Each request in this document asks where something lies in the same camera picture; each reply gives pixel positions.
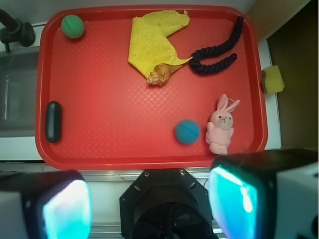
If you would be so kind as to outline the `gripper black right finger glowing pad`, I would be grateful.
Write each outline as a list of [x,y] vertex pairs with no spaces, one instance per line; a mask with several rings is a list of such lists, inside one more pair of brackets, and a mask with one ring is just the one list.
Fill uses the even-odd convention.
[[208,196],[213,218],[228,239],[316,239],[318,153],[282,149],[218,156]]

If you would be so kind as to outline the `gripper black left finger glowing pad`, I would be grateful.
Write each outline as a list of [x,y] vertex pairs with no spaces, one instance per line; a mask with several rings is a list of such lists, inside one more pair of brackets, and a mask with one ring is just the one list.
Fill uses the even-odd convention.
[[87,239],[92,215],[90,186],[78,171],[0,177],[2,239]]

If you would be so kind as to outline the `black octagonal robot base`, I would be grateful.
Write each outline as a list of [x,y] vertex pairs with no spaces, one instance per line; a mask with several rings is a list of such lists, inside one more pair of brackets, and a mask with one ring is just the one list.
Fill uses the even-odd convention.
[[207,189],[184,169],[145,170],[119,198],[125,239],[216,239]]

